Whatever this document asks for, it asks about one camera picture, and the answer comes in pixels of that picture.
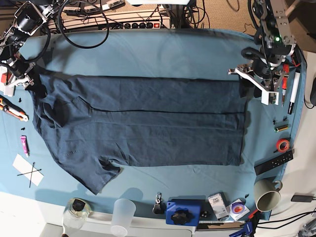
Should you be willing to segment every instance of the white marker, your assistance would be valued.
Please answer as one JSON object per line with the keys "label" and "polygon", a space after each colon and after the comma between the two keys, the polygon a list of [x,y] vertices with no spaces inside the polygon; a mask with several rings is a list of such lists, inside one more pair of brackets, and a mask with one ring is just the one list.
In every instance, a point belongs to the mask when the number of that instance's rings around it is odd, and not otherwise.
{"label": "white marker", "polygon": [[288,112],[287,112],[289,115],[291,115],[293,112],[294,103],[295,103],[296,94],[297,94],[297,89],[298,89],[298,83],[300,81],[300,75],[301,75],[301,73],[295,72],[292,93],[291,93],[291,99],[290,99],[290,104],[288,106]]}

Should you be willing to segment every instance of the dark blue t-shirt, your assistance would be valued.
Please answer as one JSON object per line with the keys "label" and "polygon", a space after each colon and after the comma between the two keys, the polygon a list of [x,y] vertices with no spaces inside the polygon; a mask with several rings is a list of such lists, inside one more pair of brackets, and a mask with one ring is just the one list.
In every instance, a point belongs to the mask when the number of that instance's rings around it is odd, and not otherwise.
{"label": "dark blue t-shirt", "polygon": [[34,126],[54,160],[94,194],[116,164],[239,165],[238,81],[41,76]]}

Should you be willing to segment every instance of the black power adapter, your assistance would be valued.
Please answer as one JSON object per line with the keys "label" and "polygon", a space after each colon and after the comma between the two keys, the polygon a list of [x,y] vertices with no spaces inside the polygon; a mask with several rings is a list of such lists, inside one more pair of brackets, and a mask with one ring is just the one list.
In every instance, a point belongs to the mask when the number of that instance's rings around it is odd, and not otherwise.
{"label": "black power adapter", "polygon": [[314,200],[314,194],[299,194],[295,193],[291,199],[293,202],[312,202]]}

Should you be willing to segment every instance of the red tape roll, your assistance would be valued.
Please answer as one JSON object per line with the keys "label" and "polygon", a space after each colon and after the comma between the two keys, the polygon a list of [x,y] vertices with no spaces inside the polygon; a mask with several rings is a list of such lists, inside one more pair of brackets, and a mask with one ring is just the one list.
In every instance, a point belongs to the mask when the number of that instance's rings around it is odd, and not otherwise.
{"label": "red tape roll", "polygon": [[276,143],[276,148],[278,152],[284,153],[290,149],[290,142],[286,139],[280,139]]}

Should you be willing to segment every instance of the coffee mug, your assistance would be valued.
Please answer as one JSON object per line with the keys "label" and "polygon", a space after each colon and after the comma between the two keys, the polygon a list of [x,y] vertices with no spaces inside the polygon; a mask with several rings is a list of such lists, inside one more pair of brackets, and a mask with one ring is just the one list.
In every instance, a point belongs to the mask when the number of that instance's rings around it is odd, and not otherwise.
{"label": "coffee mug", "polygon": [[281,200],[279,191],[282,186],[283,184],[280,180],[272,183],[269,180],[262,179],[255,183],[253,190],[257,209],[259,211],[271,211],[275,208]]}

